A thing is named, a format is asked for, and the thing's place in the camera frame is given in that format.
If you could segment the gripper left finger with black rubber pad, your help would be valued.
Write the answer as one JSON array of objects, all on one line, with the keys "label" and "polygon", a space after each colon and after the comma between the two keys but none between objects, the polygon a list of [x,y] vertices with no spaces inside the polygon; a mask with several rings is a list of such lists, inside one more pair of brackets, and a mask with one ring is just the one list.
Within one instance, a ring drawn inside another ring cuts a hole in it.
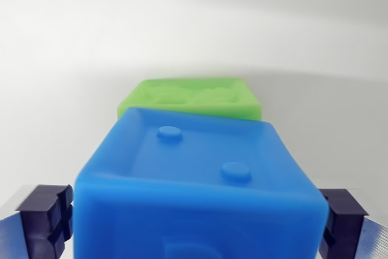
[{"label": "gripper left finger with black rubber pad", "polygon": [[26,185],[1,206],[1,258],[60,258],[73,234],[73,188]]}]

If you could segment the gripper right finger with black rubber pad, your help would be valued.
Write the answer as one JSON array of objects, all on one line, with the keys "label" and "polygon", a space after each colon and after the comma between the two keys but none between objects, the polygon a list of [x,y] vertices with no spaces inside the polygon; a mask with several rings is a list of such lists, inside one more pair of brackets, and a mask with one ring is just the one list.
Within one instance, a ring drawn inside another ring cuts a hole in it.
[{"label": "gripper right finger with black rubber pad", "polygon": [[387,258],[387,226],[372,219],[347,189],[320,189],[329,216],[321,258]]}]

